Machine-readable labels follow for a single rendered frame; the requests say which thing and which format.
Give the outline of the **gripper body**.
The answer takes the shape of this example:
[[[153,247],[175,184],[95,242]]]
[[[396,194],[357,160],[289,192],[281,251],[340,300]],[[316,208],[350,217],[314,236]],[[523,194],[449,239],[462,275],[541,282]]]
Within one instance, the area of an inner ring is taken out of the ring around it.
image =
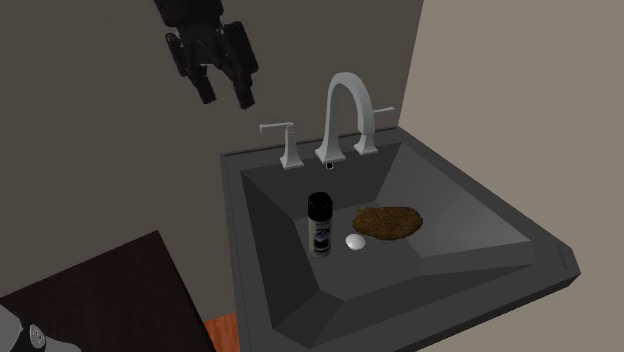
[[[167,33],[166,43],[177,66],[188,60],[199,64],[227,66],[224,9],[221,0],[153,0],[167,27],[177,30]]]

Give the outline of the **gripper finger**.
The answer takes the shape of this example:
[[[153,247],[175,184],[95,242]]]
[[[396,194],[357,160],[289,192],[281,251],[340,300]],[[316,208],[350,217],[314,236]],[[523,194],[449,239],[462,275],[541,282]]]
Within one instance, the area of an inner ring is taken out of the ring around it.
[[[239,106],[248,109],[255,104],[252,75],[259,65],[243,23],[219,23],[216,49],[218,67],[232,81]]]
[[[201,61],[197,45],[182,41],[175,33],[166,33],[165,41],[179,75],[190,80],[204,104],[215,101],[216,95],[207,77],[207,69]]]

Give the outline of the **silver arched faucet spout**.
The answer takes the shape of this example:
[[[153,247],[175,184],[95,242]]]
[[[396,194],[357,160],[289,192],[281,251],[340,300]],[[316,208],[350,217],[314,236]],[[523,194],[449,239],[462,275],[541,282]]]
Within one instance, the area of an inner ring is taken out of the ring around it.
[[[333,164],[346,160],[346,156],[339,145],[334,119],[338,109],[337,103],[334,101],[334,93],[338,86],[343,86],[349,91],[356,106],[357,129],[360,133],[360,139],[354,145],[354,149],[362,156],[378,152],[374,142],[375,112],[369,92],[356,74],[340,72],[332,77],[328,86],[323,140],[315,150],[315,154],[322,164]]]

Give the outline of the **black spray can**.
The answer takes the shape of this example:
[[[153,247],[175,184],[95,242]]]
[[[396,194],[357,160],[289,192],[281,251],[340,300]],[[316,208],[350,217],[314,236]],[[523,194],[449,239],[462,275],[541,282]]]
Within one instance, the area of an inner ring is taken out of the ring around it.
[[[315,192],[308,197],[308,249],[317,257],[331,252],[333,200],[326,192]]]

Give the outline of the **dark grey sink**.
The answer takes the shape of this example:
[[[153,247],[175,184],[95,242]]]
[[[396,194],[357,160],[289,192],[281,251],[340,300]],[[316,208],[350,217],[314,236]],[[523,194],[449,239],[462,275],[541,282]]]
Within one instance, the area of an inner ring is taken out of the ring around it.
[[[281,146],[222,158],[241,352],[415,352],[570,285],[573,250],[401,128],[327,168],[316,141],[284,170]],[[333,200],[331,252],[308,249],[308,197]],[[383,241],[361,207],[406,206],[424,223]],[[360,234],[359,251],[345,244]]]

